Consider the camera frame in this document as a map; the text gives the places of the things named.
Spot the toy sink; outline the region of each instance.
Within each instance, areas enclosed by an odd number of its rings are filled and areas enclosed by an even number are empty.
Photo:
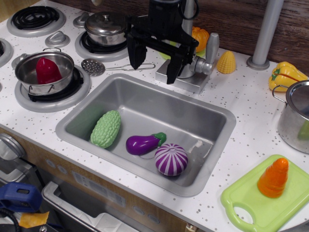
[[[103,149],[90,143],[97,121],[117,110],[121,126],[113,144]],[[108,160],[180,196],[202,191],[236,125],[234,115],[171,90],[126,74],[107,77],[57,125],[59,138]],[[187,168],[179,176],[161,174],[155,166],[155,152],[134,156],[126,150],[133,135],[163,132],[165,143],[182,146],[188,155]]]

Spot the stainless steel saucepan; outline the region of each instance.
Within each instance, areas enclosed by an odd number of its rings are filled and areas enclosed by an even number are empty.
[[[22,59],[15,68],[15,76],[22,86],[33,96],[50,95],[62,91],[69,85],[73,77],[73,59],[59,51],[44,49],[42,52],[35,53]],[[36,65],[40,58],[47,58],[53,61],[59,68],[62,79],[49,83],[38,84]]]
[[[126,17],[115,12],[99,12],[85,22],[85,29],[92,42],[102,46],[118,45],[126,41]]]
[[[286,101],[275,96],[278,87],[287,88]],[[288,145],[309,154],[309,80],[290,87],[276,86],[272,94],[285,103],[278,122],[279,135]]]

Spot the green cutting board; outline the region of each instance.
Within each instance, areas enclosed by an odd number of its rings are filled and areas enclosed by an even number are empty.
[[[270,156],[223,191],[221,203],[230,221],[240,230],[276,232],[308,202],[309,175],[291,161],[285,190],[279,198],[266,197],[259,191],[258,179],[279,158],[284,156]],[[246,210],[251,215],[253,224],[240,219],[234,207]]]

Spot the countertop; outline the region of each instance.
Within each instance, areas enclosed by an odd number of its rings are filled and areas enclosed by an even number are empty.
[[[69,35],[71,42],[61,48],[70,55],[75,64],[80,65],[83,58],[77,55],[74,42],[84,32],[73,26],[73,20],[82,11],[50,1],[40,1],[35,5],[48,5],[60,9],[66,16],[66,23],[60,31]],[[45,38],[21,38],[11,35],[6,28],[6,20],[0,23],[0,38],[8,41],[14,48],[11,60],[0,68],[0,126],[25,138],[26,140],[100,176],[121,188],[161,207],[171,214],[196,225],[205,231],[238,232],[227,218],[220,202],[221,193],[240,177],[273,154],[281,154],[309,173],[309,157],[287,145],[279,136],[277,124],[284,103],[273,98],[268,89],[268,78],[277,65],[270,62],[265,71],[256,71],[246,65],[247,55],[234,52],[237,68],[231,74],[221,74],[216,68],[204,90],[194,94],[156,81],[153,70],[106,71],[103,75],[91,77],[91,90],[94,90],[107,76],[120,72],[154,85],[208,102],[231,111],[237,124],[228,143],[215,166],[204,189],[193,197],[180,197],[147,180],[136,176],[108,161],[60,140],[55,128],[57,123],[74,107],[54,113],[36,113],[21,107],[15,99],[17,83],[11,63],[23,53],[40,52],[45,46]],[[225,50],[219,49],[217,60]],[[145,62],[153,62],[157,68],[164,63],[158,52],[149,49]],[[106,68],[129,64],[124,58],[106,62]],[[284,99],[285,94],[278,96]],[[302,208],[281,230],[306,223],[309,218],[309,205]]]

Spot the ladle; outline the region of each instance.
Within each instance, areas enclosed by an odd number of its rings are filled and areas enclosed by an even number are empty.
[[[144,64],[141,64],[141,66],[148,66],[148,67],[133,69],[130,64],[126,64],[121,67],[113,67],[113,68],[106,69],[104,64],[99,60],[89,58],[89,59],[84,59],[82,61],[82,68],[91,76],[100,76],[105,71],[110,71],[110,70],[135,71],[135,70],[146,70],[146,69],[155,68],[155,64],[153,63],[144,63]]]

